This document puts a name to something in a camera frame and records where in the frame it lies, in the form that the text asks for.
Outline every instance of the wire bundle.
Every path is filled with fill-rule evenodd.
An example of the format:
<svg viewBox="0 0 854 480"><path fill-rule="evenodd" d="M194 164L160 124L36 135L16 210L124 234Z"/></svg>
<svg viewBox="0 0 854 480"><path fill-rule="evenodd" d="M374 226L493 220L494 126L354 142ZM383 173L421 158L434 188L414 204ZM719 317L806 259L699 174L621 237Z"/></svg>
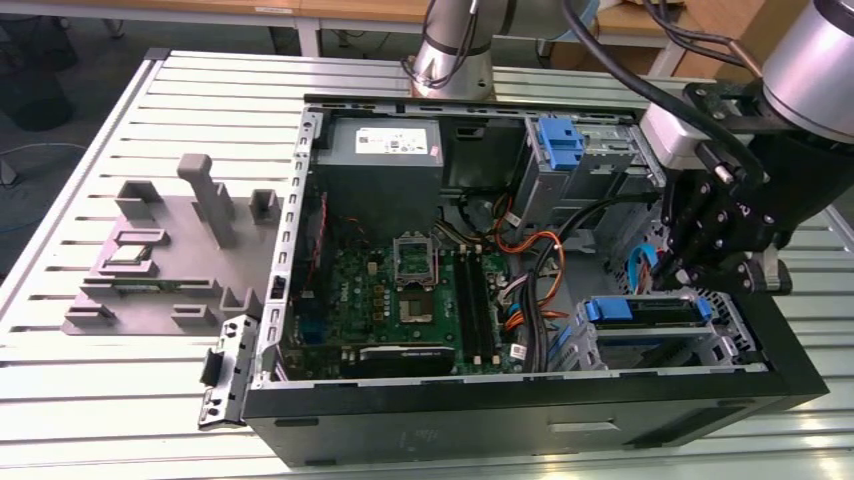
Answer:
<svg viewBox="0 0 854 480"><path fill-rule="evenodd" d="M761 185L763 182L762 172L765 171L762 164L735 135L733 135L733 133L709 115L670 95L650 82L643 80L617 60L614 60L602 44L587 31L585 22L573 11L570 0L565 0L563 2L563 16L566 17L570 29L578 37L579 42L585 45L597 60L599 60L599 63L602 63L611 76L633 92L650 100L679 120L703 132L711 142L721 145L726 152L738 161L745 172L753 172L743 179L746 186Z"/></svg>
<svg viewBox="0 0 854 480"><path fill-rule="evenodd" d="M701 47L699 45L694 45L691 43L691 40L697 40L701 42L729 46L733 43L733 39L730 37L715 35L713 33L694 32L674 25L670 21L667 2L665 1L659 1L658 3L658 12L655 11L655 6L653 5L651 0L643 0L643 6L646 7L647 12L650 12L650 16L653 17L655 23L658 23L659 27L665 29L665 33L667 34L667 37L670 38L673 43L679 45L686 50L697 53L698 55L714 58L715 60L729 63L730 65L735 65L737 67L746 67L745 62L735 56L727 55L726 53L718 52L717 50Z"/></svg>

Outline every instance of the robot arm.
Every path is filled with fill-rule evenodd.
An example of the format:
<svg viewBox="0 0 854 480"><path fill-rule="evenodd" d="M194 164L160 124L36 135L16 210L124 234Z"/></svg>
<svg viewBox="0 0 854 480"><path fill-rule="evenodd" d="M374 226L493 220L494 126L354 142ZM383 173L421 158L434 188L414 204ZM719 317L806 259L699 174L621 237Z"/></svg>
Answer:
<svg viewBox="0 0 854 480"><path fill-rule="evenodd" d="M570 3L590 23L599 0ZM415 93L425 98L487 98L493 94L493 37L563 39L562 8L563 0L433 0L421 51L411 65L403 62Z"/></svg>
<svg viewBox="0 0 854 480"><path fill-rule="evenodd" d="M415 93L489 97L493 36L557 38L569 22L581 38L597 7L595 0L434 0L421 52L405 64ZM591 36L582 43L597 53ZM854 0L812 0L762 78L747 86L686 87L682 99L702 112L703 131L673 113L673 102L663 108L647 97L653 106L641 128L667 172L669 239L653 271L657 289L792 291L777 252L798 225L854 185L853 59ZM626 75L611 73L629 85Z"/></svg>
<svg viewBox="0 0 854 480"><path fill-rule="evenodd" d="M854 0L816 0L762 79L749 86L686 87L686 101L738 134L758 171L749 172L661 107L647 111L641 128L669 172L669 251L653 272L658 289L792 292L777 252L798 225L854 185L852 59Z"/></svg>

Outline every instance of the sticker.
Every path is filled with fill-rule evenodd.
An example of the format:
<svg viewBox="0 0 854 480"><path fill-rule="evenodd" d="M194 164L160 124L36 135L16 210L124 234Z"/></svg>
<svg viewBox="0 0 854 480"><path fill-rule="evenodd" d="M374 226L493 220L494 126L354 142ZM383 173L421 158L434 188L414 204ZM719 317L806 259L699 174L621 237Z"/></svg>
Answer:
<svg viewBox="0 0 854 480"><path fill-rule="evenodd" d="M427 155L427 130L423 128L361 128L356 131L356 153Z"/></svg>
<svg viewBox="0 0 854 480"><path fill-rule="evenodd" d="M507 223L510 223L514 227L519 227L519 224L522 223L522 219L519 217L517 217L513 212L507 212L507 214L505 215L505 220L507 220Z"/></svg>
<svg viewBox="0 0 854 480"><path fill-rule="evenodd" d="M258 13L284 13L286 15L291 15L294 10L290 8L276 8L276 7L255 7L255 11Z"/></svg>
<svg viewBox="0 0 854 480"><path fill-rule="evenodd" d="M525 360L525 354L527 353L529 349L526 348L525 345L519 345L518 343L514 343L510 346L510 357L515 358L517 360Z"/></svg>

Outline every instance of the aluminum table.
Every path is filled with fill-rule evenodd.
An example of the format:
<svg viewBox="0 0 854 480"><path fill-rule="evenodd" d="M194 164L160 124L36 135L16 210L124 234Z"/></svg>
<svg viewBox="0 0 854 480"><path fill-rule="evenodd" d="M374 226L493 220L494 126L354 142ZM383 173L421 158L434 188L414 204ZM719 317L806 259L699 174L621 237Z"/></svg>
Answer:
<svg viewBox="0 0 854 480"><path fill-rule="evenodd" d="M645 106L599 74L498 68L495 80L502 101ZM778 304L832 391L794 411L753 417L677 449L292 472L251 430L196 431L214 338L68 337L59 327L126 180L188 194L179 157L204 152L232 195L275 188L287 198L308 92L405 96L409 87L394 62L198 52L143 62L0 287L2 478L852 478L854 237L833 209L781 253L797 291Z"/></svg>

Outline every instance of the floor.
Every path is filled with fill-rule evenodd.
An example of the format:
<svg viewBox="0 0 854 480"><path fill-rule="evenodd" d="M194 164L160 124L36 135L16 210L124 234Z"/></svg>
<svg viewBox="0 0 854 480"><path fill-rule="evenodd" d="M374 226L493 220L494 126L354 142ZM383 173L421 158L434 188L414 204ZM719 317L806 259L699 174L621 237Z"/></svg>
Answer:
<svg viewBox="0 0 854 480"><path fill-rule="evenodd" d="M70 22L68 36L79 63L58 76L75 105L74 120L48 132L30 133L0 114L0 152L44 142L88 145L151 47L272 54L275 41L280 52L299 55L296 31L291 29L271 32L263 27L126 22L126 35L114 40L99 20ZM398 60L418 51L419 43L418 35L410 34L323 34L324 53L334 57ZM495 49L499 65L538 66L533 42L503 40ZM14 187L0 186L0 279L15 264L82 153L74 147L36 147L3 157L20 177Z"/></svg>

